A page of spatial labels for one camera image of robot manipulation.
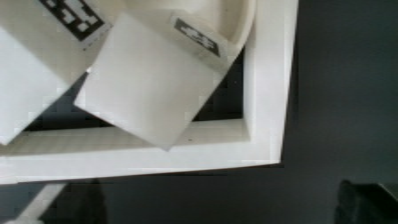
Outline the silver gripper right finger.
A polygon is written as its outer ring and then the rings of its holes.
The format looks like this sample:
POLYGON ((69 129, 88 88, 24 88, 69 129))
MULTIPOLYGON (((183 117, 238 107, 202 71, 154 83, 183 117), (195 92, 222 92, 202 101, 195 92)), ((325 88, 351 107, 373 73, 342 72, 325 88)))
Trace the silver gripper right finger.
POLYGON ((335 224, 398 224, 398 201, 378 184, 341 181, 335 224))

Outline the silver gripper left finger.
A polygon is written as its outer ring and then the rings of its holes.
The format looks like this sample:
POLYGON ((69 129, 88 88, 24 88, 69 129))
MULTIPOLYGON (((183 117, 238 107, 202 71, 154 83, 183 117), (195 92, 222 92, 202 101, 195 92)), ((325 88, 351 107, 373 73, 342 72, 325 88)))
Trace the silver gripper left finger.
POLYGON ((23 209, 21 214, 10 220, 10 224, 44 224, 40 216, 49 208, 56 196, 65 188, 65 183, 49 183, 44 185, 33 199, 23 209))

